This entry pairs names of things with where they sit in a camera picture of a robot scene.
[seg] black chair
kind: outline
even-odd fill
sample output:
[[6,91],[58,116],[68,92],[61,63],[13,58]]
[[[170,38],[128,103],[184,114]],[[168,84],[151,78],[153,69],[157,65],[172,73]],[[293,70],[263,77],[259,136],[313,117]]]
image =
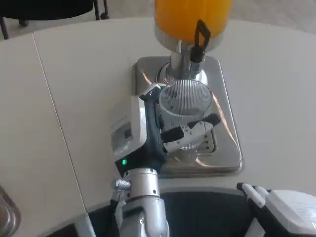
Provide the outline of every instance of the black chair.
[[4,39],[9,35],[5,18],[18,19],[22,27],[28,20],[58,20],[82,15],[94,7],[95,19],[108,19],[107,0],[103,0],[104,10],[99,14],[98,0],[0,0],[0,27]]

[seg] orange juice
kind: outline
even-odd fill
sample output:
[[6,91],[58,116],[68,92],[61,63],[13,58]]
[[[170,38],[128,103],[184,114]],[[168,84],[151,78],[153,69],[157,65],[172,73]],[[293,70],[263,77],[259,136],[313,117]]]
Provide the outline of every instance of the orange juice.
[[229,17],[233,0],[156,0],[155,21],[168,35],[194,42],[198,19],[211,31],[211,38],[220,34]]

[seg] chair leg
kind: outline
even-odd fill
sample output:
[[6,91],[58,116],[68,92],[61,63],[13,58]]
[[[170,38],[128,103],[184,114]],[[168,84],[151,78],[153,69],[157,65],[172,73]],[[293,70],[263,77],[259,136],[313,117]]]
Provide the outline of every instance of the chair leg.
[[8,31],[6,29],[5,22],[2,16],[0,16],[0,26],[1,26],[3,37],[5,40],[7,40],[9,38],[9,35],[8,35]]
[[93,0],[93,5],[94,5],[94,12],[95,12],[95,19],[98,21],[100,20],[98,0]]
[[25,20],[21,20],[21,19],[19,20],[19,25],[21,27],[27,27],[28,24],[29,24],[29,21],[25,21]]
[[104,12],[101,13],[101,19],[107,20],[107,19],[109,19],[107,0],[103,0],[103,4],[104,4]]

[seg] stainless steel base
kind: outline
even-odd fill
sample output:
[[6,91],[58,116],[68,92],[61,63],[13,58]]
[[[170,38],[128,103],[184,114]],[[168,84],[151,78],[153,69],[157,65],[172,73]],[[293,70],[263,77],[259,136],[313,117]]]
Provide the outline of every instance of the stainless steel base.
[[[161,78],[160,73],[169,57],[144,57],[135,64],[135,91],[139,94],[153,82]],[[196,150],[179,151],[172,154],[162,167],[163,178],[207,177],[240,170],[242,155],[236,133],[234,119],[227,96],[225,82],[219,62],[206,57],[204,70],[197,78],[208,85],[213,93],[214,113],[222,121],[207,134],[205,142]]]

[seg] ribbed plastic cup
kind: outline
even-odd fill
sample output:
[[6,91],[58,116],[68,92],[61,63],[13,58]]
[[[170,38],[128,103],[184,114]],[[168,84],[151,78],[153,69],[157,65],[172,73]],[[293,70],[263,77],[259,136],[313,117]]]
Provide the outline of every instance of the ribbed plastic cup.
[[[202,120],[209,114],[212,100],[209,88],[197,80],[177,80],[169,84],[159,95],[163,129],[166,131]],[[202,141],[193,142],[182,149],[193,149]]]

